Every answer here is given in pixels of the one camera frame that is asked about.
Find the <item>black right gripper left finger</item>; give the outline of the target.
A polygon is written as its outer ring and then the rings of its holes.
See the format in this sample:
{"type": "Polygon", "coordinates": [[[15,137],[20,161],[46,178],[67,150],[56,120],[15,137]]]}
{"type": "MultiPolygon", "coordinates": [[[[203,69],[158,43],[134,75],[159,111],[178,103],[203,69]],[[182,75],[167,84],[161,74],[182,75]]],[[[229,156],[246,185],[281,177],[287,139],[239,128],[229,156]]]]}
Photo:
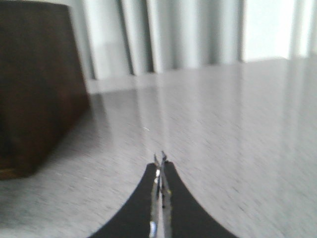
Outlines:
{"type": "Polygon", "coordinates": [[[159,223],[160,163],[147,164],[137,187],[92,238],[156,238],[159,223]]]}

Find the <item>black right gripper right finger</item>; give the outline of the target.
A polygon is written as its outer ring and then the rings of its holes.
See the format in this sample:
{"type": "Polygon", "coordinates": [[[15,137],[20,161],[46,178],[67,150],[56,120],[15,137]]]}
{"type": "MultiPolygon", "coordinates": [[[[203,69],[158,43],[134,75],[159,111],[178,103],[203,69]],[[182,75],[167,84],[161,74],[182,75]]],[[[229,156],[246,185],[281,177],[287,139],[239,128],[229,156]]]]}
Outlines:
{"type": "Polygon", "coordinates": [[[198,203],[164,152],[160,178],[163,230],[166,238],[236,237],[198,203]]]}

